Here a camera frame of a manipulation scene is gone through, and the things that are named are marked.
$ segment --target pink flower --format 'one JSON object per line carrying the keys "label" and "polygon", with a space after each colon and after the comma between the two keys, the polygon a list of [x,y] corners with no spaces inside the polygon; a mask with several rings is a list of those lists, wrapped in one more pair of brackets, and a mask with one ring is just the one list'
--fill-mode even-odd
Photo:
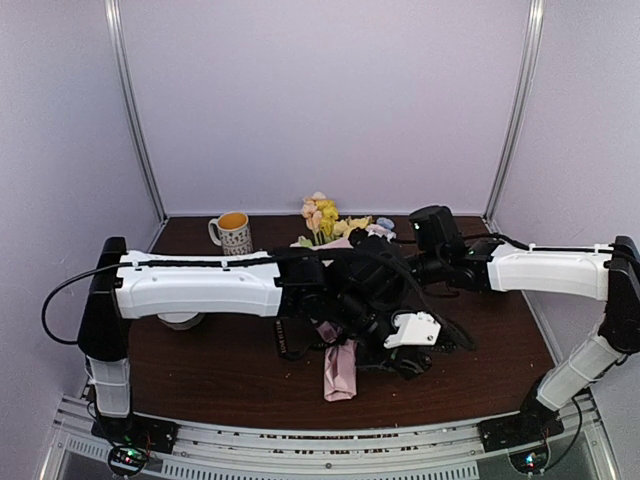
{"label": "pink flower", "polygon": [[311,218],[311,216],[318,210],[318,206],[315,204],[313,200],[309,202],[304,202],[302,206],[302,216],[304,218]]}

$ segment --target metal frame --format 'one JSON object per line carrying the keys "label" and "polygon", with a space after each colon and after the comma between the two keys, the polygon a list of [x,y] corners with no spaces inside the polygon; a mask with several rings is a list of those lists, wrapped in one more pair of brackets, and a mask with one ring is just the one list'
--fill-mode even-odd
{"label": "metal frame", "polygon": [[[590,395],[578,398],[590,460],[600,480],[618,480],[608,439]],[[104,461],[109,444],[91,435],[87,401],[64,397],[54,420],[48,452],[37,478],[55,480],[67,452]],[[572,404],[561,410],[566,431],[575,434],[578,415]],[[484,453],[477,422],[370,430],[265,430],[177,421],[172,455],[156,454],[147,473],[184,479],[477,479],[477,462],[503,456]]]}
{"label": "metal frame", "polygon": [[498,171],[493,181],[491,194],[487,208],[484,212],[484,218],[489,225],[494,224],[494,217],[498,202],[502,196],[509,166],[516,148],[518,135],[524,120],[524,111],[531,90],[531,82],[538,59],[538,50],[540,49],[540,38],[542,37],[542,21],[544,17],[544,0],[531,0],[529,9],[529,24],[527,25],[527,33],[522,52],[522,63],[520,65],[520,76],[518,78],[518,86],[516,96],[511,110],[511,118],[509,120],[509,128],[507,136],[502,147],[502,155],[498,165]]}
{"label": "metal frame", "polygon": [[131,72],[129,70],[129,62],[127,61],[127,50],[125,48],[124,33],[120,18],[120,1],[105,0],[105,9],[109,35],[111,36],[111,43],[113,44],[113,51],[118,66],[120,86],[127,109],[127,120],[131,132],[131,139],[133,140],[136,156],[140,163],[144,182],[151,196],[156,216],[158,217],[158,221],[164,222],[167,219],[167,213],[164,209],[162,198],[160,197],[160,191],[155,175],[153,174],[151,161],[149,160],[149,152],[147,151],[147,145],[144,141],[138,107],[133,93],[133,83],[131,81]]}
{"label": "metal frame", "polygon": [[[133,83],[127,60],[125,38],[120,16],[120,0],[105,0],[105,8],[109,34],[111,36],[111,42],[113,44],[113,50],[118,66],[120,85],[127,109],[127,120],[131,131],[131,138],[133,139],[136,156],[142,170],[145,185],[149,195],[151,196],[156,215],[160,222],[164,222],[168,219],[168,216],[164,209],[158,184],[153,173],[153,167],[151,166],[151,161],[149,159],[149,152],[144,140],[138,107],[136,105],[135,95],[133,92]],[[503,144],[498,170],[496,171],[489,200],[483,214],[484,220],[490,227],[494,225],[496,209],[504,190],[507,173],[514,155],[516,142],[524,119],[525,105],[529,97],[531,82],[533,80],[538,58],[540,38],[542,36],[543,16],[544,0],[531,0],[529,20],[520,65],[520,74],[509,120],[509,127]]]}

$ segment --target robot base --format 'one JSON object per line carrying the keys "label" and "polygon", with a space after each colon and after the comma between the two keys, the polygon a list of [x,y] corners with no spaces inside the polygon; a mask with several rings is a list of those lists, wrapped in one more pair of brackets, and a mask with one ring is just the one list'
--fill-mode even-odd
{"label": "robot base", "polygon": [[113,424],[106,427],[109,436],[105,434],[104,422],[105,417],[101,417],[100,422],[94,422],[91,428],[91,434],[95,437],[110,440],[119,445],[130,445],[132,447],[146,450],[147,442],[150,440],[150,450],[153,452],[167,453],[173,452],[173,445],[176,442],[176,434],[178,425],[167,420],[158,420],[157,418],[143,417],[141,415],[133,415],[130,419],[122,419],[133,425],[131,428],[115,429]]}
{"label": "robot base", "polygon": [[557,418],[541,420],[526,413],[484,420],[478,424],[480,439],[485,452],[515,448],[527,443],[542,442],[548,437],[564,432]]}

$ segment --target vent grille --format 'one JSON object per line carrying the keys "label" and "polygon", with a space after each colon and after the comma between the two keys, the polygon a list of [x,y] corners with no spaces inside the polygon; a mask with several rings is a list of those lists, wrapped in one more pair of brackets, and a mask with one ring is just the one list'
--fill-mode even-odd
{"label": "vent grille", "polygon": [[[260,475],[255,473],[228,473],[198,465],[185,465],[172,460],[165,460],[162,467],[163,478],[172,480],[293,480],[293,479],[326,479],[321,475]],[[427,468],[404,475],[336,475],[336,478],[349,480],[479,480],[478,467],[475,462],[440,468]]]}
{"label": "vent grille", "polygon": [[107,460],[108,450],[97,443],[90,440],[71,437],[67,445],[67,449],[71,452],[78,453],[85,457],[94,458],[96,460]]}

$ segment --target mug handle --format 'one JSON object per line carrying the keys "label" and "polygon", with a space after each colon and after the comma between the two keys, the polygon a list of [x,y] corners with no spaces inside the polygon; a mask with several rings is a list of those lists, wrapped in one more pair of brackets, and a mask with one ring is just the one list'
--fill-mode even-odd
{"label": "mug handle", "polygon": [[214,245],[221,247],[222,242],[218,238],[218,235],[216,235],[217,228],[218,228],[218,219],[212,218],[211,220],[209,220],[209,236],[211,237],[211,241],[214,243]]}

